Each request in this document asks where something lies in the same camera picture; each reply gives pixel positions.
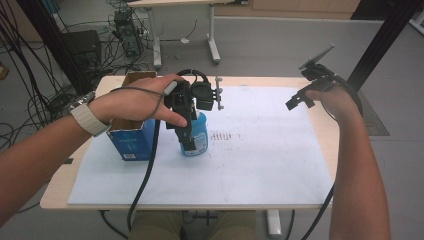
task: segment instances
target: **table surface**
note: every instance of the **table surface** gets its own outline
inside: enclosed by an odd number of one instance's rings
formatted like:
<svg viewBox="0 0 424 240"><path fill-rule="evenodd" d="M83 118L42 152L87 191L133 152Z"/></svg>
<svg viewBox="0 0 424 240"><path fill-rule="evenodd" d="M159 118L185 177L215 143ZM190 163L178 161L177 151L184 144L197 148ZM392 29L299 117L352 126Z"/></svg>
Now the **table surface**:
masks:
<svg viewBox="0 0 424 240"><path fill-rule="evenodd" d="M141 0L129 2L129 7L154 7L154 6L170 6L170 5L183 5L183 4L218 4L230 3L234 0Z"/></svg>
<svg viewBox="0 0 424 240"><path fill-rule="evenodd" d="M97 96L101 96L110 91L123 81L124 76L107 76L102 79L97 88ZM276 77L223 77L221 83L225 86L260 86L260 87L296 87L302 88L309 82L304 78L276 78ZM338 127L337 124L318 105L308 109L311 124L321 148L322 155L326 161L330 177L335 178L338 155ZM82 145L72 156L72 164L64 164L53 176L42 199L41 206L46 209L98 209L93 205L72 205L68 204L68 199L77 178L77 173L81 165L84 153L90 145L91 140Z"/></svg>

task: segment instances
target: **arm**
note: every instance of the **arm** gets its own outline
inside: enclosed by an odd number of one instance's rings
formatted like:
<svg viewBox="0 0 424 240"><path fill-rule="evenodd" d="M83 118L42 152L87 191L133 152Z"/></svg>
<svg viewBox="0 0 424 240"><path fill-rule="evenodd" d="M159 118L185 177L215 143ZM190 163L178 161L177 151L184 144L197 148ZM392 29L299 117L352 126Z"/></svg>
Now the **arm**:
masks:
<svg viewBox="0 0 424 240"><path fill-rule="evenodd" d="M162 78L139 80L131 85L162 93L175 79L183 80L176 75L167 75ZM89 108L104 123L113 118L138 121L151 115L158 100L159 97L154 94L122 90L96 98L89 104ZM187 124L183 117L163 104L154 118L182 127ZM73 116L65 116L0 153L0 227L90 137Z"/></svg>
<svg viewBox="0 0 424 240"><path fill-rule="evenodd" d="M307 96L320 100L340 128L330 239L390 239L383 181L356 104L341 87Z"/></svg>

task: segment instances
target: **blue bottle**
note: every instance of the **blue bottle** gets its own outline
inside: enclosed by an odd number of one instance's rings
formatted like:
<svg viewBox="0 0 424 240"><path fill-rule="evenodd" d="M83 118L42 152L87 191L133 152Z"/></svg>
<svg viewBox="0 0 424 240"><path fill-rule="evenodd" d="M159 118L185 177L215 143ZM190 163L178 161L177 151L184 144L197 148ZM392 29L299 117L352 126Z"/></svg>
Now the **blue bottle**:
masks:
<svg viewBox="0 0 424 240"><path fill-rule="evenodd" d="M192 157L202 154L208 149L208 131L206 129L206 116L203 113L199 114L197 120L191 121L192 132L191 135L196 145L196 150L185 151L182 144L180 144L181 152L184 156Z"/></svg>

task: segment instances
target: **watch strap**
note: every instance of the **watch strap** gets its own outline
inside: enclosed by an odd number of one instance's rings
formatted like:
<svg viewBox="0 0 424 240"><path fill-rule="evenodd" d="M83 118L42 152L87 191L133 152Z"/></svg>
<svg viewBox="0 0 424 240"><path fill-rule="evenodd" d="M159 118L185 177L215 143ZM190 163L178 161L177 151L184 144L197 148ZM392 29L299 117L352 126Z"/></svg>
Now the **watch strap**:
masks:
<svg viewBox="0 0 424 240"><path fill-rule="evenodd" d="M86 103L83 103L73 109L71 114L85 131L91 133L95 137L108 130L110 127L110 125L106 125L99 121Z"/></svg>

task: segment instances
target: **blue box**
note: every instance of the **blue box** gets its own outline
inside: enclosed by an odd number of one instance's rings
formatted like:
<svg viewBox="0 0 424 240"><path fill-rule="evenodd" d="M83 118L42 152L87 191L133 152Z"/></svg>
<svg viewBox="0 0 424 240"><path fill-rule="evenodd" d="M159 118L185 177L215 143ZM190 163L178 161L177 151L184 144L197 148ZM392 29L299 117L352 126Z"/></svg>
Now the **blue box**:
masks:
<svg viewBox="0 0 424 240"><path fill-rule="evenodd" d="M132 72L125 76L122 86L143 78L154 78L156 72ZM125 161L148 161L152 154L155 120L130 121L113 119L107 135Z"/></svg>

